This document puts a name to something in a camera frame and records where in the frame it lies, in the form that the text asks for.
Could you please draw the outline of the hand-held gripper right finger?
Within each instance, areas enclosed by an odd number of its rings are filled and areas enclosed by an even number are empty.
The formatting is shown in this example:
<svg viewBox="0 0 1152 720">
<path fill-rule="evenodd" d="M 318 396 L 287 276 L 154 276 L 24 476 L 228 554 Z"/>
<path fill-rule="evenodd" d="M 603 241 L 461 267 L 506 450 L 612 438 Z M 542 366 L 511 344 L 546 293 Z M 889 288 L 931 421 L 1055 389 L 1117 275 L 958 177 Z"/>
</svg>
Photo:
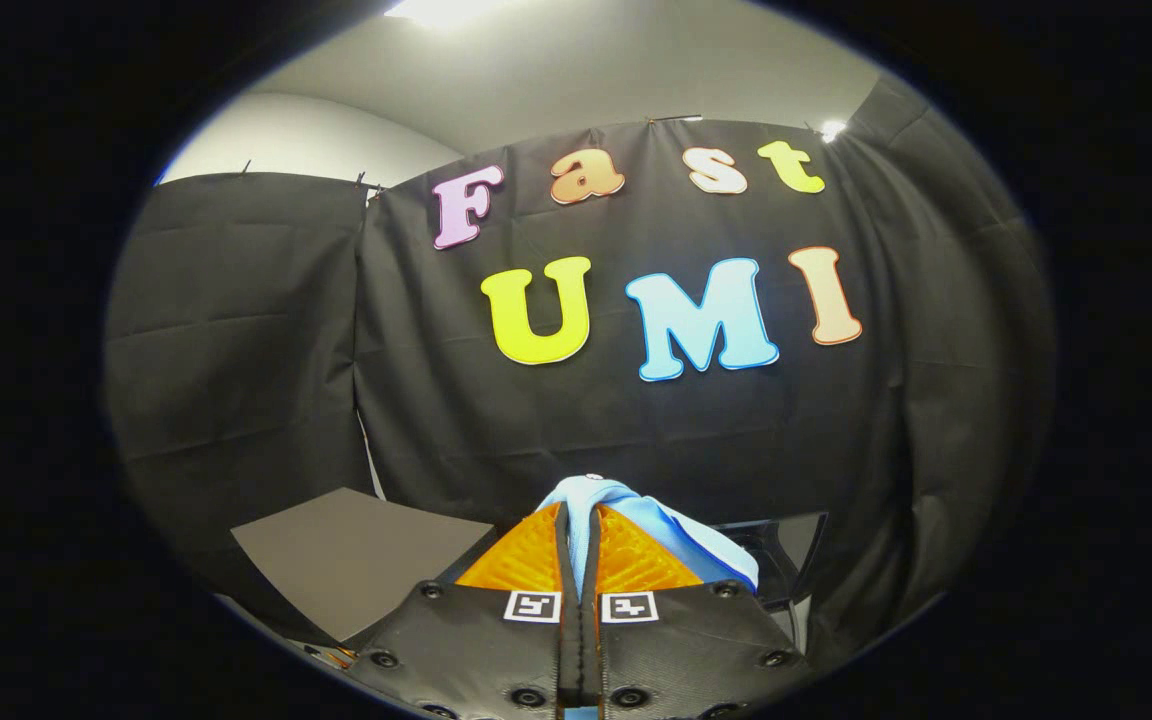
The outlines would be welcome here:
<svg viewBox="0 0 1152 720">
<path fill-rule="evenodd" d="M 609 509 L 591 511 L 581 602 L 585 719 L 748 719 L 814 679 L 806 655 L 817 516 L 737 521 L 756 584 L 704 582 Z"/>
</svg>

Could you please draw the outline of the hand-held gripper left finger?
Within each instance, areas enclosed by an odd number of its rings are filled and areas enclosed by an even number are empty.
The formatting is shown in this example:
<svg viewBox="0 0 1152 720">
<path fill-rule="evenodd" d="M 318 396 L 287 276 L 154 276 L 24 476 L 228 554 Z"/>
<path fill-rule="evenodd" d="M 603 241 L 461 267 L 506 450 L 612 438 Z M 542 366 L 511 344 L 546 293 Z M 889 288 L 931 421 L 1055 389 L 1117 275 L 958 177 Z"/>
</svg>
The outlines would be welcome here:
<svg viewBox="0 0 1152 720">
<path fill-rule="evenodd" d="M 579 706 L 579 602 L 562 502 L 477 541 L 349 643 L 348 679 L 420 717 L 567 719 Z"/>
</svg>

